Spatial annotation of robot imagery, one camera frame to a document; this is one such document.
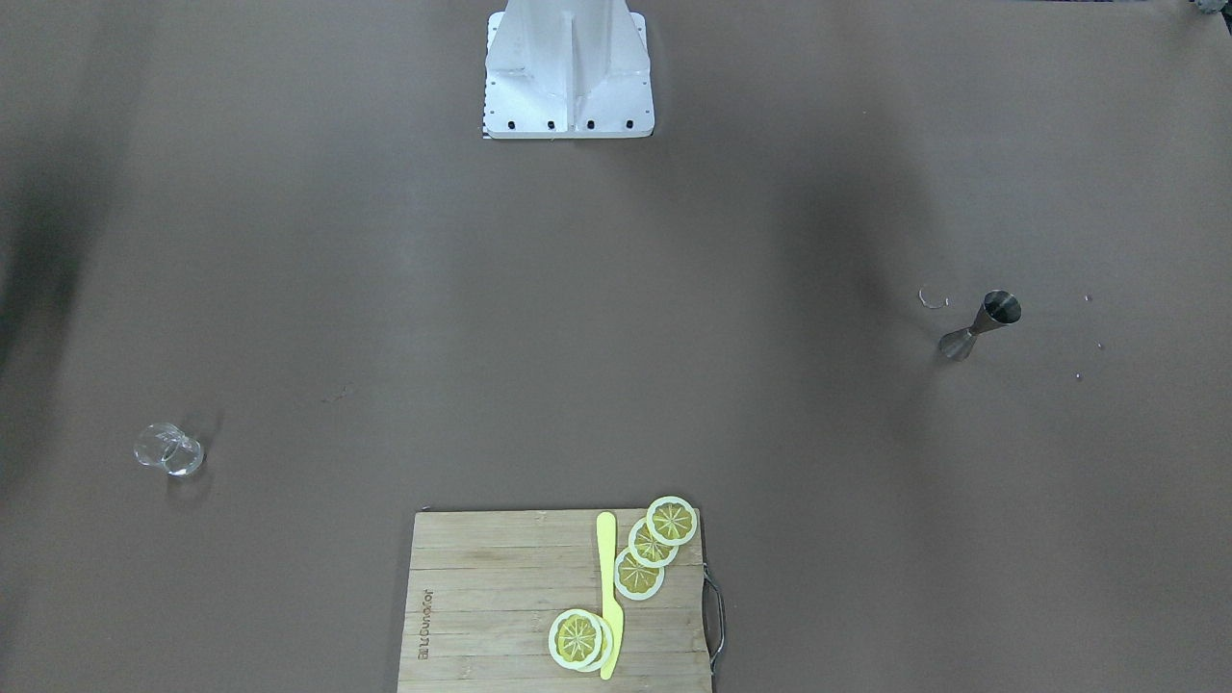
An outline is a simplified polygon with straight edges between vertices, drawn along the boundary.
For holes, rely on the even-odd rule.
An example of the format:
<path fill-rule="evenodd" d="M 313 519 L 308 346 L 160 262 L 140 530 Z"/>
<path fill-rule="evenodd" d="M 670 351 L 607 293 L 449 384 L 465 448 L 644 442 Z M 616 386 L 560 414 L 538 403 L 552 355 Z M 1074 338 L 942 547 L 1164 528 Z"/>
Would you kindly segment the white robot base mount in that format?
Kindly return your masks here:
<path fill-rule="evenodd" d="M 616 141 L 655 131 L 650 41 L 625 1 L 510 1 L 487 18 L 480 134 Z"/>

